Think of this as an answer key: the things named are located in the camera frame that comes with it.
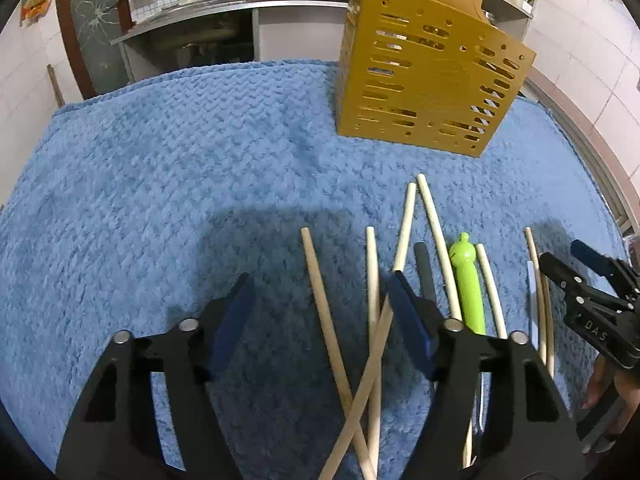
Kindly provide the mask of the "beige chopstick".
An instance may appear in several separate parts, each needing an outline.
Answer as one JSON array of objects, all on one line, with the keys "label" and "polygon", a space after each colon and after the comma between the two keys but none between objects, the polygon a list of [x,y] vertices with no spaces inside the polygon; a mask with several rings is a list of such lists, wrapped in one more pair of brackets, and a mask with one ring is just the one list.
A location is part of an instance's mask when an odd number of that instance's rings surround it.
[{"label": "beige chopstick", "polygon": [[554,322],[551,307],[551,298],[548,278],[541,275],[542,298],[544,298],[544,316],[546,317],[546,344],[547,357],[546,365],[551,378],[554,378],[555,369],[555,348],[554,348]]},{"label": "beige chopstick", "polygon": [[533,263],[534,279],[536,286],[537,301],[537,326],[538,326],[538,353],[541,361],[547,364],[548,344],[547,344],[547,323],[546,323],[546,303],[544,302],[544,292],[542,291],[541,273],[539,269],[538,252],[535,245],[533,231],[529,226],[524,229],[527,242],[529,259]]}]

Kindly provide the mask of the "translucent white straw stick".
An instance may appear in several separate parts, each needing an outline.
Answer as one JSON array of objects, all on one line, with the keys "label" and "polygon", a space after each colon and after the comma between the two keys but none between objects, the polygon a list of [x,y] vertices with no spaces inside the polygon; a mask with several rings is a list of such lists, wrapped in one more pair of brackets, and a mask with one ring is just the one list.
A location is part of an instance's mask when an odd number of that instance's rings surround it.
[{"label": "translucent white straw stick", "polygon": [[527,285],[529,306],[529,339],[535,349],[539,348],[538,296],[535,268],[532,260],[527,261]]}]

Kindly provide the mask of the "white chopstick short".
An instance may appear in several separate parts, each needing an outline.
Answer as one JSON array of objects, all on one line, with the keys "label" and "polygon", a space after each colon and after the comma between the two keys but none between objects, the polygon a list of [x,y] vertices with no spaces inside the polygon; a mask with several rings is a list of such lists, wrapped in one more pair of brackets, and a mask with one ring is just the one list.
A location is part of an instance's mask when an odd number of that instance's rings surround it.
[{"label": "white chopstick short", "polygon": [[488,260],[488,255],[483,244],[476,244],[477,260],[480,263],[480,270],[483,272],[485,285],[487,288],[488,298],[491,306],[492,316],[496,326],[497,336],[501,339],[508,338],[506,331],[506,321],[504,320],[501,301],[498,294],[497,284],[492,273]]}]

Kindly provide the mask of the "green frog handle fork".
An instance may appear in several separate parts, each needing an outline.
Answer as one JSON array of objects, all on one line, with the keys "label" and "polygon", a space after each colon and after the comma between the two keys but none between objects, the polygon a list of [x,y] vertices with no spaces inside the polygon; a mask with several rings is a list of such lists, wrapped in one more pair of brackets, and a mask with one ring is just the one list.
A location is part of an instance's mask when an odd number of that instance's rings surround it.
[{"label": "green frog handle fork", "polygon": [[480,279],[476,270],[476,249],[467,232],[449,247],[464,322],[476,334],[486,334],[485,311]]}]

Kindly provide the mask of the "wooden chopstick crossing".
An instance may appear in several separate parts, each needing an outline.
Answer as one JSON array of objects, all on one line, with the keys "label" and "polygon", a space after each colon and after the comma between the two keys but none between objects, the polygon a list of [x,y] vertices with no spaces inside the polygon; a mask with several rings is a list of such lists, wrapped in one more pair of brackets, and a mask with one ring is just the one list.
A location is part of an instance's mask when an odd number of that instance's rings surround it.
[{"label": "wooden chopstick crossing", "polygon": [[[416,184],[411,182],[408,184],[407,188],[404,216],[402,217],[393,267],[394,271],[402,271],[405,267],[415,202]],[[352,440],[355,439],[356,430],[359,428],[360,419],[368,405],[371,390],[381,373],[382,356],[386,347],[386,340],[388,333],[390,332],[390,326],[392,326],[393,316],[394,312],[390,306],[390,300],[385,298],[380,317],[376,323],[373,346],[369,352],[369,357],[360,379],[355,400],[352,401],[352,407],[348,412],[343,429],[338,436],[322,471],[320,472],[320,480],[330,480],[334,478],[338,467],[341,465],[341,462],[348,451],[349,445],[352,443]]]}]

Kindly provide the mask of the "grey plastic spoon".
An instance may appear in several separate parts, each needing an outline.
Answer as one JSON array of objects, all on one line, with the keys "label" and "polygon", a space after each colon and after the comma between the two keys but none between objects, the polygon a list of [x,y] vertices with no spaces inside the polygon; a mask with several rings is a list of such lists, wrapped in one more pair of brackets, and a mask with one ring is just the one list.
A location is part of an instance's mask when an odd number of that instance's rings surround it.
[{"label": "grey plastic spoon", "polygon": [[436,304],[435,285],[427,247],[423,242],[419,242],[414,244],[413,250],[416,257],[416,270],[418,270],[420,278],[422,297],[431,304]]}]

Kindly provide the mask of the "pale wooden chopstick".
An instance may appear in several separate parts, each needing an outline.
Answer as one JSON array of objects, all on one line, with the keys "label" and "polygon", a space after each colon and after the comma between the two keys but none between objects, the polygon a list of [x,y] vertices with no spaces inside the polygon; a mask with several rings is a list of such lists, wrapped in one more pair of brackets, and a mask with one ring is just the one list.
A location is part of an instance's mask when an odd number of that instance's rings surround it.
[{"label": "pale wooden chopstick", "polygon": [[[378,248],[376,247],[373,226],[366,229],[367,248],[367,291],[368,291],[368,333],[369,347],[373,347],[378,317],[380,316],[380,278],[378,277]],[[374,473],[378,473],[378,454],[380,454],[381,434],[381,378],[376,378],[369,396],[368,404],[368,447]]]}]

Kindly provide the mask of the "steel kitchen sink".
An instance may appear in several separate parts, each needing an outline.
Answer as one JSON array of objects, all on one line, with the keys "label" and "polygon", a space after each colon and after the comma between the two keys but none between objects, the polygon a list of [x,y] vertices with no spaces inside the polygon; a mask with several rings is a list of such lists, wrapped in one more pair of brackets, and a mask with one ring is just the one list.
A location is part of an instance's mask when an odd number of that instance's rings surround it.
[{"label": "steel kitchen sink", "polygon": [[186,18],[200,12],[224,12],[248,2],[250,0],[201,0],[194,3],[177,4],[153,14],[150,18],[141,21],[140,24],[168,20],[168,18]]}]

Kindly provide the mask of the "blue textured towel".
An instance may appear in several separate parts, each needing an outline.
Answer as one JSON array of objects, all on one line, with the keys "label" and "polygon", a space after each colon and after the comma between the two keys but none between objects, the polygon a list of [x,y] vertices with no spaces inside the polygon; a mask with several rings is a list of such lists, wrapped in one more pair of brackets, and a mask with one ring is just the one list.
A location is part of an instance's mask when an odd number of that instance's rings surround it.
[{"label": "blue textured towel", "polygon": [[344,424],[300,231],[311,230],[349,382],[368,353],[366,231],[393,265],[424,174],[447,240],[483,244],[527,330],[528,250],[625,255],[551,116],[512,103],[480,157],[339,136],[331,63],[183,70],[55,113],[1,214],[1,399],[48,466],[107,341],[163,333],[255,281],[210,398],[247,479],[314,479]]}]

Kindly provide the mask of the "yellow perforated utensil holder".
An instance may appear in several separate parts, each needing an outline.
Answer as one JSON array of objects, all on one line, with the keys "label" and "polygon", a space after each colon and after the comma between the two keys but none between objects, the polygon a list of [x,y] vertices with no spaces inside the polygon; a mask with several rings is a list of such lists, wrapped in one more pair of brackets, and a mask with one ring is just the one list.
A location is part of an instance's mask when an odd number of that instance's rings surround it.
[{"label": "yellow perforated utensil holder", "polygon": [[338,134],[480,156],[535,59],[482,2],[349,0]]}]

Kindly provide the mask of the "brown frame glass door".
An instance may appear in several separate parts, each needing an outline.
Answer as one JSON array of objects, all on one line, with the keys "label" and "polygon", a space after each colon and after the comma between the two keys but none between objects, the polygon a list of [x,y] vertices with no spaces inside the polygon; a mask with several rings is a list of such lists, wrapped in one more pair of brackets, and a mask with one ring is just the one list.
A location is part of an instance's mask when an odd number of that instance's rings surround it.
[{"label": "brown frame glass door", "polygon": [[119,47],[124,0],[55,0],[65,52],[81,96],[91,99],[129,81]]}]

